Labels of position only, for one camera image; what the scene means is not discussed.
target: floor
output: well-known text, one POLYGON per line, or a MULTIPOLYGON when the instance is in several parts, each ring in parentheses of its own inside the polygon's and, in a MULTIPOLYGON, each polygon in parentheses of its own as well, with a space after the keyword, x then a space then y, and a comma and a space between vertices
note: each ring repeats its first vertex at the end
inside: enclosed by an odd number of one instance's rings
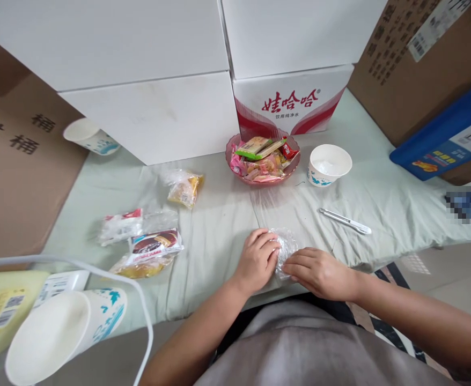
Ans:
MULTIPOLYGON (((471 314, 471 244, 428 249, 397 261, 410 288, 445 301, 471 314)), ((152 354, 181 321, 153 327, 152 354)), ((147 334, 144 329, 102 342, 65 365, 39 386, 130 386, 140 366, 147 334)), ((0 371, 0 386, 10 385, 0 371)))

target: paper cup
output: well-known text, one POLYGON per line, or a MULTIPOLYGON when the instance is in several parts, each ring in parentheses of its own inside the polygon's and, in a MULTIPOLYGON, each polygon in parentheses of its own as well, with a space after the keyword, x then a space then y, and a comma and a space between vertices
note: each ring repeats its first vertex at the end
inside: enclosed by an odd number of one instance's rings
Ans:
POLYGON ((34 385, 108 337, 126 313, 120 288, 63 292, 33 310, 10 345, 5 372, 16 386, 34 385))
POLYGON ((352 157, 335 145, 320 145, 310 157, 307 179, 316 187, 327 187, 352 169, 352 157))
POLYGON ((74 121, 64 130, 64 138, 99 155, 109 155, 121 145, 88 118, 74 121))

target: yellow bottle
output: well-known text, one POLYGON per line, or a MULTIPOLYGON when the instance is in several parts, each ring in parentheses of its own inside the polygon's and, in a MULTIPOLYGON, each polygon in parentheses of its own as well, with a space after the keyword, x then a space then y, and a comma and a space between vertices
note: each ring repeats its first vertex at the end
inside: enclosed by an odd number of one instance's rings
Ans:
POLYGON ((48 276, 41 271, 0 272, 0 353, 30 313, 48 276))

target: brown cardboard box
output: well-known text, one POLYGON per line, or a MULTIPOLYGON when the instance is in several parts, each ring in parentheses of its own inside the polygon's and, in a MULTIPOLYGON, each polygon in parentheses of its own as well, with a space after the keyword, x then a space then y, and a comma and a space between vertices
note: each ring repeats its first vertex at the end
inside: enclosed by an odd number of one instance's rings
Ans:
POLYGON ((0 47, 0 257, 45 245, 88 154, 62 137, 81 117, 0 47))
MULTIPOLYGON (((390 0, 348 84, 395 146, 471 88, 471 0, 441 1, 467 8, 416 63, 407 43, 440 1, 390 0)), ((471 182, 471 162, 442 178, 471 182)))

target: white cardboard box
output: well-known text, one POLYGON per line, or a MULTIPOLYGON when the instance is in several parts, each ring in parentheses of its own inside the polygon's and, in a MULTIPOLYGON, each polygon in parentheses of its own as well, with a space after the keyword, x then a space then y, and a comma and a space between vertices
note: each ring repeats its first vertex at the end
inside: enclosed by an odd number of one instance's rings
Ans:
POLYGON ((233 81, 241 132, 325 130, 352 75, 351 64, 233 81))
POLYGON ((236 79, 357 63, 387 0, 222 0, 236 79))
POLYGON ((57 91, 229 69, 216 0, 0 0, 0 44, 57 91))
POLYGON ((60 96, 146 165, 224 152, 239 132, 228 71, 60 96))

